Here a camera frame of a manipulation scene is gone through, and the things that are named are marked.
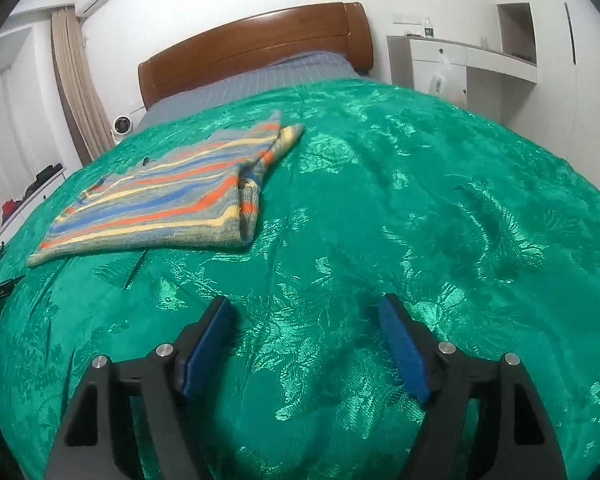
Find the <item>plastic bottle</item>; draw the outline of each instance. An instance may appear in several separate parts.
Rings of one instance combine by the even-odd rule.
[[[427,38],[433,38],[433,24],[429,16],[424,19],[424,35]]]

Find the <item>blue stripe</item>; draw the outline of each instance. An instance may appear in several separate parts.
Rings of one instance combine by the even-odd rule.
[[[219,180],[222,180],[226,175],[220,174],[214,179],[211,180],[203,180],[192,182],[188,186],[179,187],[173,192],[157,196],[152,200],[148,200],[146,202],[133,202],[131,204],[116,202],[115,204],[107,204],[104,203],[102,206],[95,206],[92,211],[85,213],[74,213],[76,218],[73,221],[63,222],[59,225],[51,226],[49,228],[48,234],[51,236],[60,235],[67,231],[71,231],[73,229],[81,229],[89,226],[93,222],[97,222],[98,224],[104,223],[107,221],[112,221],[116,218],[116,215],[124,215],[125,213],[130,213],[137,210],[146,210],[156,206],[163,206],[169,202],[173,202],[179,198],[185,196],[189,191],[199,187],[209,187],[214,188],[218,184]]]
[[[103,175],[101,176],[98,180],[96,180],[96,182],[88,189],[88,192],[97,192],[98,187],[102,186],[102,184],[104,184],[107,179],[110,177],[110,175]],[[84,204],[86,204],[86,201],[89,200],[89,196],[87,195],[86,198],[82,198],[81,196],[78,196],[78,198],[71,204],[70,207],[76,207],[76,205],[78,206],[82,206]]]
[[[151,178],[157,178],[159,176],[168,176],[169,174],[175,174],[180,171],[187,170],[189,168],[193,168],[198,165],[202,166],[207,162],[231,160],[232,158],[235,158],[240,153],[245,153],[247,155],[255,156],[256,152],[258,152],[260,149],[271,147],[273,145],[273,143],[275,142],[275,140],[276,139],[263,140],[263,142],[261,142],[259,144],[250,144],[249,146],[230,146],[228,148],[221,148],[219,150],[220,153],[218,153],[217,155],[209,155],[209,156],[206,156],[205,158],[197,158],[195,160],[191,160],[189,162],[186,162],[185,164],[179,164],[179,165],[175,166],[174,168],[169,168],[167,170],[147,171],[146,173],[135,175],[132,179],[130,179],[127,183],[125,183],[125,186],[133,184],[138,180],[145,180],[148,178],[151,179]]]

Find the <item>folded sweater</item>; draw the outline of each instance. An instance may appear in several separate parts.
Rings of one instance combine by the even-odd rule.
[[[281,128],[276,112],[249,130],[218,130],[123,175],[105,175],[56,217],[27,265],[151,246],[248,246],[262,179],[301,133],[301,124]]]

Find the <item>gray bedsheet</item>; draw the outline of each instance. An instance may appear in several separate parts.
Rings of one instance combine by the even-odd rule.
[[[269,66],[222,79],[208,86],[167,97],[153,105],[138,124],[149,126],[193,115],[206,108],[242,99],[260,92],[326,79],[357,78],[347,59],[333,52],[307,52]]]

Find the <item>orange stripe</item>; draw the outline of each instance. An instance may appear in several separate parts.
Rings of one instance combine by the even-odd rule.
[[[273,160],[273,152],[271,150],[269,150],[267,153],[265,153],[262,156],[264,163],[268,166],[269,164],[271,164],[271,161]]]
[[[265,154],[265,152],[266,152],[266,150],[262,150],[262,151],[256,153],[255,157],[260,158],[261,156],[263,156]],[[234,158],[234,160],[230,160],[229,162],[218,162],[216,164],[209,164],[208,166],[203,166],[202,168],[195,168],[194,170],[185,171],[183,173],[176,173],[176,174],[160,176],[160,177],[156,177],[156,178],[145,178],[143,180],[134,180],[132,182],[129,182],[128,184],[125,184],[124,186],[119,187],[116,190],[116,193],[120,192],[120,191],[124,191],[125,189],[139,186],[140,184],[157,184],[159,182],[170,182],[172,180],[179,180],[179,179],[185,178],[187,176],[191,176],[191,175],[195,175],[195,174],[199,174],[199,173],[205,173],[205,171],[222,170],[223,168],[228,168],[229,166],[232,166],[233,164],[237,164],[238,162],[248,160],[248,158],[251,158],[251,157],[250,156],[242,156],[239,158]]]
[[[249,214],[249,213],[257,213],[258,206],[253,202],[242,202],[240,204],[240,213]]]
[[[89,227],[87,229],[83,229],[81,231],[78,231],[76,233],[72,233],[70,235],[66,235],[62,238],[58,238],[57,240],[53,240],[47,243],[41,243],[40,244],[40,248],[41,249],[46,249],[49,247],[52,247],[54,245],[58,245],[61,243],[64,243],[67,240],[70,240],[71,238],[77,237],[77,236],[81,236],[83,234],[87,234],[89,232],[92,231],[97,231],[100,229],[106,229],[109,227],[116,227],[119,225],[126,225],[126,224],[133,224],[136,222],[144,222],[147,220],[158,220],[161,218],[165,218],[167,216],[174,216],[174,215],[179,215],[179,214],[185,214],[185,213],[193,213],[195,211],[199,211],[200,209],[204,209],[209,207],[210,205],[212,205],[214,202],[217,202],[218,199],[224,194],[224,192],[230,187],[230,186],[237,186],[238,184],[238,177],[237,176],[230,176],[228,177],[219,187],[217,187],[215,190],[207,193],[205,196],[203,196],[200,200],[198,200],[195,204],[190,205],[190,206],[186,206],[186,207],[179,207],[176,209],[170,209],[167,211],[158,211],[155,213],[151,213],[149,215],[142,215],[142,216],[136,216],[133,218],[125,218],[122,220],[116,220],[113,222],[106,222],[104,224],[98,225],[98,226],[92,226]]]
[[[188,152],[182,152],[178,156],[178,158],[184,158],[184,157],[189,156],[189,155],[195,155],[196,153],[204,152],[205,150],[208,150],[209,148],[215,148],[216,146],[222,146],[223,144],[226,144],[227,142],[229,142],[229,141],[228,140],[222,140],[222,141],[219,141],[219,142],[212,142],[212,143],[206,144],[205,146],[201,146],[200,148],[197,148],[195,150],[189,150]],[[115,180],[113,182],[109,182],[106,186],[103,186],[104,183],[102,183],[99,186],[89,188],[88,192],[89,193],[95,192],[95,191],[97,191],[97,192],[103,192],[103,191],[109,189],[111,186],[113,186],[115,183],[117,183],[119,181],[120,180],[118,179],[118,180]],[[136,182],[133,181],[133,182],[131,182],[129,184],[125,184],[125,186],[127,186],[127,187],[128,186],[132,186],[132,185],[135,185],[135,183]]]

